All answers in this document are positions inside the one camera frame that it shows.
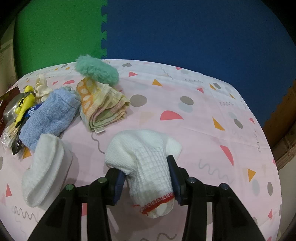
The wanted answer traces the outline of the white knit sock red trim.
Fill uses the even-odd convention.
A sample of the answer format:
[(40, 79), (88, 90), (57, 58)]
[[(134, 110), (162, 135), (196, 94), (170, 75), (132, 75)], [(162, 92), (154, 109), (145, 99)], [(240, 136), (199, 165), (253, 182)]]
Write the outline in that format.
[(172, 137), (151, 130), (126, 130), (110, 141), (105, 163), (127, 178), (134, 206), (149, 218), (171, 212), (174, 193), (168, 156), (178, 159), (182, 146)]

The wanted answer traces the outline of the light blue fuzzy sock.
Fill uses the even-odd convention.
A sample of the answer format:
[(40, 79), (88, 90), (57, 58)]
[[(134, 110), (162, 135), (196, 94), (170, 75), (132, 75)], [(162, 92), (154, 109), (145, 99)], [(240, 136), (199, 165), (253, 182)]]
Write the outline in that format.
[(59, 136), (72, 123), (81, 98), (70, 87), (54, 89), (21, 128), (20, 140), (35, 150), (41, 134)]

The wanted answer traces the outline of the teal fluffy scrunchie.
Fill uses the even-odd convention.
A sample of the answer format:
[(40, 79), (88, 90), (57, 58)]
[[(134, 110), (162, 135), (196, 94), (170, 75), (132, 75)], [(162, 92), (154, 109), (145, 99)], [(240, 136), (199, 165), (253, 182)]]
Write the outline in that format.
[(110, 86), (117, 85), (119, 82), (119, 73), (116, 68), (89, 55), (81, 55), (76, 59), (75, 70), (85, 77)]

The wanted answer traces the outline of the folded orange yellow towel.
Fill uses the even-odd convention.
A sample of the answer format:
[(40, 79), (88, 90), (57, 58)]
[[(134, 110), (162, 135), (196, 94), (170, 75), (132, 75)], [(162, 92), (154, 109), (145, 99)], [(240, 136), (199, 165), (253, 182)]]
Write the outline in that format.
[(80, 116), (92, 132), (124, 119), (130, 100), (109, 84), (85, 77), (76, 86), (81, 98)]

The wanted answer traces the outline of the bag of wooden sticks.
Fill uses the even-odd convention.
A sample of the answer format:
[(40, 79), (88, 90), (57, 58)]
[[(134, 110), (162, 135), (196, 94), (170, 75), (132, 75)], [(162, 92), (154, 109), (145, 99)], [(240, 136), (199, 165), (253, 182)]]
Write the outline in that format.
[(4, 150), (11, 149), (13, 155), (16, 155), (22, 149), (22, 141), (20, 140), (21, 125), (15, 126), (12, 121), (4, 128), (1, 136), (1, 143)]

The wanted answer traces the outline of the cream satin scrunchie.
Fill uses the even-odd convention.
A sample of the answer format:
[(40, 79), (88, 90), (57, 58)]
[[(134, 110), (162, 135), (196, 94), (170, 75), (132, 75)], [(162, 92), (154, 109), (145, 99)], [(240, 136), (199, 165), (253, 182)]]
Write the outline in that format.
[(35, 83), (35, 96), (36, 96), (36, 102), (41, 103), (44, 102), (50, 95), (50, 93), (53, 91), (50, 87), (48, 87), (47, 80), (44, 75), (39, 75), (36, 79)]

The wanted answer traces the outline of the yellow black plastic toy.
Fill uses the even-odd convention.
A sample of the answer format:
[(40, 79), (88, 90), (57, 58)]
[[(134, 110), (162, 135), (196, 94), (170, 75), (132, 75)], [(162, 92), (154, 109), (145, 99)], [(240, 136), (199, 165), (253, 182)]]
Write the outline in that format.
[(34, 106), (36, 102), (36, 97), (34, 94), (34, 89), (32, 86), (27, 85), (25, 91), (23, 92), (23, 98), (18, 102), (18, 107), (15, 110), (17, 117), (15, 119), (15, 128), (20, 125), (20, 122), (25, 115), (25, 112)]

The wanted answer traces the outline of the stainless steel bowl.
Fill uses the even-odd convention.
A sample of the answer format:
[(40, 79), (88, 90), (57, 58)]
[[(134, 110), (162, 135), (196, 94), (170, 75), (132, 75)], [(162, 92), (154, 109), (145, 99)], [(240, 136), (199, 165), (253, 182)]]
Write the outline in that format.
[(9, 121), (14, 120), (17, 117), (15, 110), (18, 107), (18, 103), (22, 98), (23, 98), (23, 93), (19, 93), (5, 107), (4, 113), (3, 113), (4, 123), (8, 123)]

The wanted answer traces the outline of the dark red box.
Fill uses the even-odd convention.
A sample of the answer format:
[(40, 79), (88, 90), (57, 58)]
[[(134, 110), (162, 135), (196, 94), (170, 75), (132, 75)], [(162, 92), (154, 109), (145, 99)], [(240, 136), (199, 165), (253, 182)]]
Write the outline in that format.
[(9, 104), (9, 102), (18, 94), (20, 93), (20, 90), (18, 87), (15, 87), (11, 90), (9, 90), (7, 93), (1, 96), (1, 108), (0, 108), (0, 118), (1, 118), (1, 133), (4, 130), (4, 110), (6, 106)]

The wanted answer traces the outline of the blue foam mat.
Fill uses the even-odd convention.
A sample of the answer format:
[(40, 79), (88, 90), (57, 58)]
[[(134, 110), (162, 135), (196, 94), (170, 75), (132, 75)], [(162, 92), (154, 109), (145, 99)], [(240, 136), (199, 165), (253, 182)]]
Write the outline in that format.
[(235, 87), (260, 124), (295, 80), (295, 44), (261, 1), (108, 1), (109, 59), (164, 63)]

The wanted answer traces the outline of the green foam mat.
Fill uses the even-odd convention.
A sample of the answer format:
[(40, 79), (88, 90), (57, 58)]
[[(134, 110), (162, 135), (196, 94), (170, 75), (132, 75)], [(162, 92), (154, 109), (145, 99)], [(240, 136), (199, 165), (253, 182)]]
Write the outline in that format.
[(107, 56), (107, 1), (30, 1), (14, 29), (16, 73)]

